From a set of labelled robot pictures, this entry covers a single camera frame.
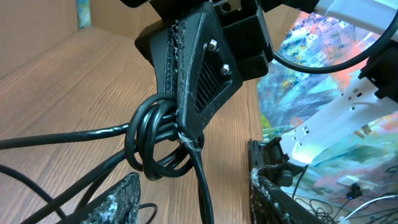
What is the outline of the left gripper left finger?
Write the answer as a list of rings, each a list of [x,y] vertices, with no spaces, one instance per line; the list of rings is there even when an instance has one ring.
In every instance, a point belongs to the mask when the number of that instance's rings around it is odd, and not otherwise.
[[[140,197],[139,174],[131,172],[59,224],[135,224]]]

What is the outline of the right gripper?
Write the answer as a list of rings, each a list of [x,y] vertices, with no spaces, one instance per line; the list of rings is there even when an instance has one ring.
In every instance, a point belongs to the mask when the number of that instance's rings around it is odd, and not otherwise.
[[[158,93],[175,98],[181,131],[197,138],[242,86],[264,76],[274,53],[258,1],[151,1],[163,21],[135,45],[154,67]]]

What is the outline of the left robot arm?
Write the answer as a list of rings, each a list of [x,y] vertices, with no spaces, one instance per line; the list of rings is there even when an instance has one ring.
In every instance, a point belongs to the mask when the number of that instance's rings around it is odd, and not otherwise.
[[[359,77],[339,97],[301,126],[268,143],[249,142],[251,208],[254,223],[317,223],[281,189],[276,175],[303,175],[309,163],[337,140],[371,121],[397,111],[397,43],[369,58]],[[110,159],[94,175],[76,211],[63,223],[135,223],[142,208],[140,181],[132,172],[98,197],[93,194],[114,169]]]

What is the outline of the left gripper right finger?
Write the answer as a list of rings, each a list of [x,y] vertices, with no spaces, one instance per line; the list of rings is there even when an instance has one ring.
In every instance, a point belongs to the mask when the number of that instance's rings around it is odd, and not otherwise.
[[[280,187],[253,168],[250,174],[251,221],[253,224],[322,224]]]

